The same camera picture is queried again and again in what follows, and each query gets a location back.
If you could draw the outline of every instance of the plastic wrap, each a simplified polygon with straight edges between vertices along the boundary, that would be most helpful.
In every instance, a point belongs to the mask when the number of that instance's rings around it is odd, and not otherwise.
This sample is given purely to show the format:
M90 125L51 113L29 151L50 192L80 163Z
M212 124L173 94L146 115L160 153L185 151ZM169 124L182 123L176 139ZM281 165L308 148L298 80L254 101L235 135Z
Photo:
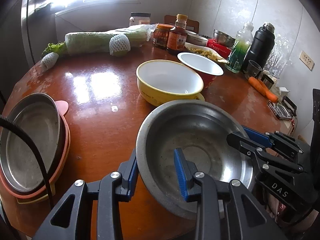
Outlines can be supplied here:
M131 47L140 47L151 37L151 32L157 25L133 25L128 28L116 29L107 32L79 32L67 33L65 42L68 54L81 54L93 52L109 52L109 43L113 36L125 34Z
M277 34L275 45L266 62L264 70L267 70L271 76L278 79L284 67L291 64L289 59L290 52L291 48L289 41L280 34Z

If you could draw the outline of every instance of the wooden table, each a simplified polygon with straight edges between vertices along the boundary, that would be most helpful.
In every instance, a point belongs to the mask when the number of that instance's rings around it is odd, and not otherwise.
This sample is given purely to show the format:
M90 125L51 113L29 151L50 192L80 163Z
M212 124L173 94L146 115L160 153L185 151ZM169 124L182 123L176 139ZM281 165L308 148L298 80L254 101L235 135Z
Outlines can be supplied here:
M37 63L15 85L4 108L7 115L24 96L43 92L54 100L69 103L66 120L71 146L63 172L56 183L55 203L77 179L86 182L102 179L128 160L144 118L154 109L139 94L136 68L152 59L178 61L152 43L130 51L125 57L88 54L59 59L51 70L42 73ZM240 124L260 132L287 132L267 106L267 100L253 89L244 76L224 69L224 74L203 91L213 103ZM20 205L0 184L2 204L10 223L33 236L46 215L49 203ZM92 211L92 239L96 238L97 205ZM129 203L120 203L124 239L165 240L190 231L195 222L179 218L150 195L141 178Z

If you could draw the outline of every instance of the glass jar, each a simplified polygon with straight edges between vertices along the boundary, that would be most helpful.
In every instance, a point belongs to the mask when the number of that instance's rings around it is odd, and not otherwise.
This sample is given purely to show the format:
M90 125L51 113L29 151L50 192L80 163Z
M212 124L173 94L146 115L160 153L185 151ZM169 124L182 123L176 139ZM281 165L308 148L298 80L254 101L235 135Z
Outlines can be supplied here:
M129 26L139 24L150 24L151 13L131 13Z
M153 46L166 49L171 28L173 28L172 25L159 23L153 33Z

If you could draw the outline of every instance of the red bowl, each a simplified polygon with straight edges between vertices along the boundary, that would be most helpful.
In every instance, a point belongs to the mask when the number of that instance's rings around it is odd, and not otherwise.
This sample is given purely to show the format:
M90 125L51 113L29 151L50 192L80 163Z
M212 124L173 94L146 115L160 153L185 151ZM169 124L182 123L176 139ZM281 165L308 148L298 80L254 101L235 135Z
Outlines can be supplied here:
M208 88L217 76L223 74L222 68L217 63L201 55L182 52L178 54L178 59L200 75L204 88Z

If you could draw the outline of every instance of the white plastic jar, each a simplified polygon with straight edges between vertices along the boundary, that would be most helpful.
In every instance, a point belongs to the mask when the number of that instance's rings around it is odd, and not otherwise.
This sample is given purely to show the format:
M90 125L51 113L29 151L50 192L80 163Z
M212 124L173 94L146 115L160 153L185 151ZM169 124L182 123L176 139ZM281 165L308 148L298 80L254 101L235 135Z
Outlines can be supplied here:
M129 26L139 24L150 24L151 13L131 13Z

